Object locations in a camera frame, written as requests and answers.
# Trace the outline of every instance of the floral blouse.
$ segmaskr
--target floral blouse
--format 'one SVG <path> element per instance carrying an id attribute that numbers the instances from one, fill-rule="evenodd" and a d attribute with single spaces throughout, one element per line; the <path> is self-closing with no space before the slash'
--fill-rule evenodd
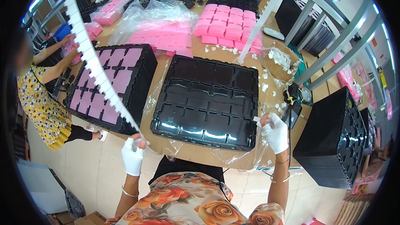
<path id="1" fill-rule="evenodd" d="M 40 137 L 49 145 L 57 141 L 61 128 L 67 126 L 68 114 L 61 104 L 49 96 L 41 84 L 45 72 L 45 67 L 32 65 L 28 73 L 17 77 L 17 87 L 18 98 L 25 113 L 32 119 Z"/>
<path id="2" fill-rule="evenodd" d="M 123 216 L 106 225 L 283 225 L 285 214 L 276 203 L 261 204 L 249 219 L 230 201 L 233 194 L 222 183 L 198 172 L 178 172 L 155 180 L 151 192 Z"/>

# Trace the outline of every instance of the black pants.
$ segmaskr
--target black pants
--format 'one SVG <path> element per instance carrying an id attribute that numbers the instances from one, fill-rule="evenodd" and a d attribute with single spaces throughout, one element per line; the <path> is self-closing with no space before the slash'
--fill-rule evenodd
<path id="1" fill-rule="evenodd" d="M 77 125 L 71 125 L 71 134 L 68 137 L 67 141 L 65 142 L 70 142 L 75 139 L 83 139 L 86 141 L 92 140 L 92 133 L 90 131 L 85 130 L 84 128 L 77 126 Z"/>
<path id="2" fill-rule="evenodd" d="M 156 173 L 154 174 L 154 178 L 150 180 L 149 185 L 152 184 L 157 178 L 162 175 L 173 173 L 173 172 L 201 172 L 206 175 L 211 176 L 212 178 L 217 179 L 218 181 L 225 182 L 223 169 L 221 167 L 210 166 L 200 163 L 189 162 L 185 160 L 181 160 L 175 158 L 174 162 L 168 160 L 167 156 L 161 159 L 160 163 L 158 164 Z"/>

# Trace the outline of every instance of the plastic wrap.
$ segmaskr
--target plastic wrap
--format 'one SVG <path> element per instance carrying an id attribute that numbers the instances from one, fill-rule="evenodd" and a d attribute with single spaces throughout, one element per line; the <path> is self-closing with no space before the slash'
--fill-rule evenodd
<path id="1" fill-rule="evenodd" d="M 124 13 L 124 5 L 129 0 L 110 0 L 105 5 L 100 6 L 90 14 L 92 22 L 101 25 L 112 25 Z"/>
<path id="2" fill-rule="evenodd" d="M 139 0 L 134 0 L 112 30 L 108 45 L 128 43 L 137 30 L 152 31 L 172 24 L 177 27 L 176 32 L 189 29 L 192 33 L 198 18 L 197 13 L 190 12 L 183 2 L 177 0 L 150 0 L 146 9 L 140 5 Z"/>
<path id="3" fill-rule="evenodd" d="M 390 99 L 390 92 L 388 89 L 385 90 L 386 93 L 386 112 L 388 113 L 388 121 L 393 117 L 393 107 L 392 100 Z"/>

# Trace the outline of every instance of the table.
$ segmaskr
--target table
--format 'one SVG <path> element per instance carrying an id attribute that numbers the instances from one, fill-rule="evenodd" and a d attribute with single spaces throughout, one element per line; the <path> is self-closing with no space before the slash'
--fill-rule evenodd
<path id="1" fill-rule="evenodd" d="M 192 12 L 196 12 L 201 14 L 205 5 L 198 6 L 197 3 L 195 6 L 191 9 Z M 112 30 L 113 28 L 117 25 L 119 22 L 116 21 L 113 25 L 109 27 L 103 27 L 103 31 L 100 33 L 99 37 L 97 37 L 97 41 L 100 42 L 100 46 L 107 46 L 108 40 L 111 38 L 112 35 Z M 277 24 L 274 19 L 274 16 L 271 15 L 270 19 L 267 20 L 266 25 L 269 28 L 272 29 L 277 29 Z M 273 43 L 274 39 L 267 37 L 266 35 L 263 35 L 263 45 L 264 47 L 271 47 L 271 44 Z M 201 42 L 201 38 L 197 38 L 192 36 L 192 50 L 193 50 L 193 55 L 196 57 L 202 57 L 202 58 L 208 58 L 208 59 L 215 59 L 215 60 L 220 60 L 222 62 L 229 62 L 232 63 L 235 58 L 238 57 L 238 55 L 234 55 L 232 52 L 229 51 L 223 51 L 221 47 L 217 48 L 215 51 L 211 50 L 211 47 L 213 45 L 209 46 L 209 52 L 205 52 L 205 47 L 206 45 Z M 262 91 L 262 88 L 259 88 L 259 108 L 258 108 L 258 115 L 261 116 L 261 109 L 264 108 L 265 106 L 272 106 L 276 103 L 283 103 L 284 98 L 283 98 L 283 87 L 277 88 L 275 82 L 273 81 L 272 76 L 269 74 L 268 79 L 264 79 L 262 75 L 265 73 L 263 72 L 263 67 L 261 66 L 261 56 L 257 56 L 257 60 L 253 59 L 251 55 L 249 54 L 246 56 L 244 63 L 242 66 L 245 67 L 256 67 L 258 69 L 260 79 L 259 83 L 266 83 L 269 85 L 267 88 L 266 92 Z M 163 83 L 164 77 L 163 77 L 163 71 L 166 66 L 166 63 L 169 63 L 171 61 L 171 57 L 162 55 L 157 57 L 158 65 L 156 68 L 156 72 L 154 74 L 149 94 L 154 90 L 156 85 L 158 83 Z M 80 64 L 77 66 L 71 67 L 72 75 L 77 75 Z M 58 101 L 62 102 L 62 100 L 65 98 L 66 94 L 65 93 L 60 93 Z M 306 124 L 306 118 L 308 118 L 311 107 L 302 105 L 303 110 L 302 110 L 302 115 L 303 117 L 300 117 L 294 128 L 291 131 L 291 151 L 293 151 L 294 147 L 297 144 L 297 141 L 303 131 L 303 128 Z M 155 105 L 153 108 L 148 111 L 146 115 L 143 115 L 140 129 L 142 133 L 146 135 L 146 138 L 150 142 L 150 148 L 154 150 L 155 152 L 163 153 L 169 156 L 174 156 L 180 159 L 184 159 L 187 161 L 194 161 L 197 163 L 202 163 L 202 164 L 208 164 L 208 165 L 214 165 L 214 166 L 219 166 L 219 167 L 228 167 L 228 168 L 235 168 L 235 169 L 243 169 L 243 170 L 251 170 L 251 169 L 271 169 L 275 165 L 275 154 L 273 150 L 268 147 L 263 145 L 260 141 L 258 141 L 256 147 L 250 151 L 250 152 L 240 152 L 240 151 L 233 151 L 233 150 L 225 150 L 225 149 L 215 149 L 211 147 L 205 147 L 205 146 L 200 146 L 200 145 L 195 145 L 195 144 L 189 144 L 189 143 L 184 143 L 181 141 L 173 141 L 170 142 L 167 138 L 161 137 L 154 135 L 151 130 L 150 130 L 150 123 L 153 117 L 153 113 L 155 110 Z M 273 108 L 265 108 L 266 112 L 275 112 L 278 115 L 277 109 Z M 117 134 L 115 132 L 110 132 L 110 134 L 116 135 L 118 137 L 126 139 L 126 135 L 122 134 Z M 299 168 L 301 167 L 300 164 L 292 159 L 291 161 L 291 167 L 293 168 Z"/>

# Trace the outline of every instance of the orange rose print shirt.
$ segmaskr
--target orange rose print shirt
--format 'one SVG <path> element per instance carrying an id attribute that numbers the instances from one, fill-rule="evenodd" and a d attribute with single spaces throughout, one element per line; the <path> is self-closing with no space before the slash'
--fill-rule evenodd
<path id="1" fill-rule="evenodd" d="M 284 210 L 276 203 L 259 205 L 249 219 L 230 203 L 233 194 L 219 181 L 198 172 L 178 172 L 155 180 L 151 192 L 123 216 L 106 225 L 283 225 Z"/>

